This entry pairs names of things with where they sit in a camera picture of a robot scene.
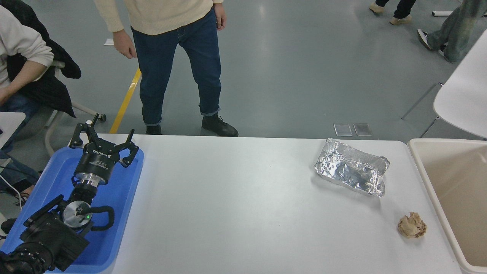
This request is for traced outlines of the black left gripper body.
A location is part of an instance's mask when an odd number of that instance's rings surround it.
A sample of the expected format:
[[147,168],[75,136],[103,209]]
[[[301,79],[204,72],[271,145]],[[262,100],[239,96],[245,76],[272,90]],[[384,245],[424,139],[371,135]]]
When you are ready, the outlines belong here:
[[115,164],[120,160],[120,149],[116,146],[104,139],[86,144],[74,176],[82,179],[84,175],[92,174],[99,177],[99,182],[108,182]]

